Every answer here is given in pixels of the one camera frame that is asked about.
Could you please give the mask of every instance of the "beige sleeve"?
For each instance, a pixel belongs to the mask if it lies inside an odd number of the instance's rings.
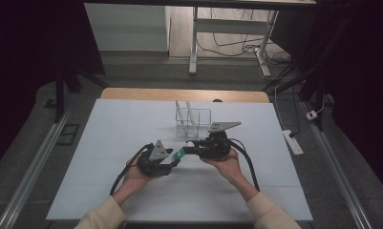
[[[116,229],[125,219],[126,216],[117,202],[108,197],[101,205],[87,212],[75,228]]]
[[[254,225],[257,229],[301,228],[281,205],[276,205],[263,193],[249,200],[246,206],[256,219]]]

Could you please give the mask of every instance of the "power adapter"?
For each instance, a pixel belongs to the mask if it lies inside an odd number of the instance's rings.
[[[315,112],[315,111],[311,111],[311,112],[308,112],[307,113],[307,118],[309,119],[309,120],[313,120],[313,119],[315,119],[317,117],[317,113]]]

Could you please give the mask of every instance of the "metal bracket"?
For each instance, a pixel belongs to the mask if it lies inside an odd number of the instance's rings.
[[[155,148],[153,148],[152,154],[149,156],[149,160],[164,159],[168,157],[168,153],[165,150],[161,140],[156,142]]]
[[[242,122],[214,122],[212,125],[209,127],[208,132],[209,133],[217,133],[217,132],[222,132],[227,129],[230,129],[235,126],[241,125]]]

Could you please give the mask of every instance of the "desk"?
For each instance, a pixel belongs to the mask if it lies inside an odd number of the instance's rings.
[[[185,94],[174,97],[178,92]],[[105,90],[93,108],[47,219],[79,219],[97,206],[108,197],[126,160],[144,144],[161,139],[166,148],[175,151],[184,146],[189,138],[176,136],[176,105],[167,100],[181,100],[195,93],[205,94],[204,100],[211,101],[226,92]],[[229,92],[228,98],[238,93]],[[252,94],[250,101],[259,101],[254,96],[257,93]],[[312,220],[274,108],[263,93],[259,94],[262,103],[237,103],[243,98],[235,96],[233,102],[191,104],[194,108],[210,109],[212,121],[242,121],[241,126],[226,132],[244,143],[262,192],[281,203],[293,218]],[[111,99],[126,96],[131,100]],[[241,167],[252,182],[243,159]],[[237,190],[197,156],[185,156],[172,174],[148,184],[125,202],[123,209],[129,222],[253,221]]]

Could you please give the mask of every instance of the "green object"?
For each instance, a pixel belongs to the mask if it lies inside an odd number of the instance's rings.
[[[175,154],[171,156],[171,160],[178,160],[185,156],[185,151],[183,148],[179,149]]]

